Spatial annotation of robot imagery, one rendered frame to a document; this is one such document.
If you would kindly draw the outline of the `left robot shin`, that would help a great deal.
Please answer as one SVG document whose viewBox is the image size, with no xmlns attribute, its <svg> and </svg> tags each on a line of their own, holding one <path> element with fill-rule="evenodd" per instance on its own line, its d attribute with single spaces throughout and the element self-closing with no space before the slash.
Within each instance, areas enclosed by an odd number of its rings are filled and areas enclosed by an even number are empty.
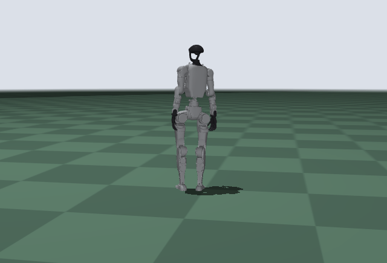
<svg viewBox="0 0 387 263">
<path fill-rule="evenodd" d="M 180 185 L 184 184 L 184 174 L 186 170 L 186 157 L 181 157 L 181 149 L 177 147 L 177 169 L 179 173 Z"/>
</svg>

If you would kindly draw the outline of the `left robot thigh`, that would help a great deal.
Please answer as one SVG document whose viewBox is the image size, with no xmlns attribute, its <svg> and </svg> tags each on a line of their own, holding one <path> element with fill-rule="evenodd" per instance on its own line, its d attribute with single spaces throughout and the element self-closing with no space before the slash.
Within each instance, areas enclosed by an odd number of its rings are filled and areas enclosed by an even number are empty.
<svg viewBox="0 0 387 263">
<path fill-rule="evenodd" d="M 180 147 L 181 149 L 181 157 L 184 157 L 187 155 L 187 147 L 184 146 L 184 134 L 185 134 L 185 122 L 188 117 L 188 111 L 179 111 L 177 116 L 175 117 L 175 127 L 177 131 L 175 130 L 175 141 L 176 141 L 176 147 Z"/>
</svg>

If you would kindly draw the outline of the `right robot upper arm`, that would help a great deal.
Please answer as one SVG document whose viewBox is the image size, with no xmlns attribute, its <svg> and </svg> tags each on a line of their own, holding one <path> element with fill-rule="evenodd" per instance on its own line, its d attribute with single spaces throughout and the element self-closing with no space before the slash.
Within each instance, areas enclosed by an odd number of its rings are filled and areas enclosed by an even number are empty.
<svg viewBox="0 0 387 263">
<path fill-rule="evenodd" d="M 207 68 L 207 87 L 208 89 L 206 90 L 206 96 L 214 96 L 214 82 L 213 82 L 213 70 L 210 68 Z"/>
</svg>

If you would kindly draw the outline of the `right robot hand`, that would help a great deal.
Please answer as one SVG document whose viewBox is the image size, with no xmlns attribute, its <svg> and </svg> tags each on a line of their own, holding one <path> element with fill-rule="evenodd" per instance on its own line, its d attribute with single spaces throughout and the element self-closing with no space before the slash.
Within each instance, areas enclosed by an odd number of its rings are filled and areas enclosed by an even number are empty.
<svg viewBox="0 0 387 263">
<path fill-rule="evenodd" d="M 211 119 L 210 119 L 210 122 L 207 124 L 207 126 L 211 124 L 209 131 L 213 131 L 216 129 L 216 111 L 214 111 L 213 115 L 210 115 L 210 116 L 211 116 Z"/>
</svg>

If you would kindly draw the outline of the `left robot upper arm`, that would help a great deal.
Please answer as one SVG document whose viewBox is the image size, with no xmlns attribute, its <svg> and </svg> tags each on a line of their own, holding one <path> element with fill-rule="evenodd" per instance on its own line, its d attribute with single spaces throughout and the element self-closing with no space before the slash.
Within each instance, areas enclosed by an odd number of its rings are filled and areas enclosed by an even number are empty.
<svg viewBox="0 0 387 263">
<path fill-rule="evenodd" d="M 177 83 L 179 87 L 179 94 L 182 95 L 184 93 L 184 81 L 185 81 L 185 74 L 188 71 L 189 66 L 181 66 L 177 69 Z"/>
</svg>

